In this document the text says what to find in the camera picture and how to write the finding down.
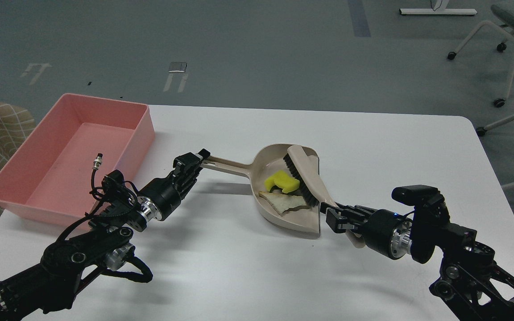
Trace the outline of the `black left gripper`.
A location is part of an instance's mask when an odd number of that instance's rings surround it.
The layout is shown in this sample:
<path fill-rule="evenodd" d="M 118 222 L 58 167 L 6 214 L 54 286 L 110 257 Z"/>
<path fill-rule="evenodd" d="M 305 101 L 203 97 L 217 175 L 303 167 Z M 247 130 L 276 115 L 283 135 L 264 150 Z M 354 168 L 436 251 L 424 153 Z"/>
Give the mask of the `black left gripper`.
<path fill-rule="evenodd" d="M 156 177 L 139 190 L 139 196 L 149 199 L 157 208 L 157 221 L 165 221 L 177 209 L 196 184 L 201 165 L 210 155 L 206 149 L 179 155 L 173 162 L 173 175 Z"/>

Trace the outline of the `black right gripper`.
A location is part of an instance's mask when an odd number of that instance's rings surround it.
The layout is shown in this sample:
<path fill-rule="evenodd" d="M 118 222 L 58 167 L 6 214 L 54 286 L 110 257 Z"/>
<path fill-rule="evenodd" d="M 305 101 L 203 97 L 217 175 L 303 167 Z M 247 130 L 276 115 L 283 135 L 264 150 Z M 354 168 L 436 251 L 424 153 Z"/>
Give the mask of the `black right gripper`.
<path fill-rule="evenodd" d="M 320 203 L 319 211 L 326 214 L 326 223 L 337 234 L 356 232 L 360 225 L 361 235 L 368 248 L 392 260 L 411 254 L 410 237 L 412 220 L 389 210 L 377 210 L 360 205 L 330 205 Z"/>

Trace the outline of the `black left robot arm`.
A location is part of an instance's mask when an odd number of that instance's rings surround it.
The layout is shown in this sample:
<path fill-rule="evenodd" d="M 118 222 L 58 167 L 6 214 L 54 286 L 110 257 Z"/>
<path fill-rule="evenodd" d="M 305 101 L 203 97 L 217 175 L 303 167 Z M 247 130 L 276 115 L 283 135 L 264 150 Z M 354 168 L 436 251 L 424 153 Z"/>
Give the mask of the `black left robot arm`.
<path fill-rule="evenodd" d="M 47 246 L 38 264 L 0 282 L 0 321 L 20 321 L 37 309 L 43 313 L 70 309 L 98 276 L 151 282 L 153 273 L 136 256 L 130 240 L 149 221 L 164 221 L 177 209 L 209 156 L 206 149 L 179 155 L 169 175 L 137 189 L 120 170 L 108 173 L 96 186 L 102 160 L 98 154 L 90 192 L 98 203 Z"/>

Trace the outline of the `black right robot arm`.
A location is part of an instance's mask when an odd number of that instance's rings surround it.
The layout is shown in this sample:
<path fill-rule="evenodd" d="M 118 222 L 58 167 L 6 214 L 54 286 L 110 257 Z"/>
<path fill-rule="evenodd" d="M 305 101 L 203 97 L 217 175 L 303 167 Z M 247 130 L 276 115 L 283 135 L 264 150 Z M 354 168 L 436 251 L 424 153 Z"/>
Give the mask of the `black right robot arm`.
<path fill-rule="evenodd" d="M 430 293 L 461 321 L 514 321 L 514 277 L 497 265 L 494 250 L 477 231 L 450 221 L 444 196 L 429 185 L 396 187 L 392 199 L 413 207 L 408 214 L 322 200 L 319 210 L 333 232 L 360 235 L 368 248 L 398 260 L 428 262 L 435 248 L 443 258 Z"/>

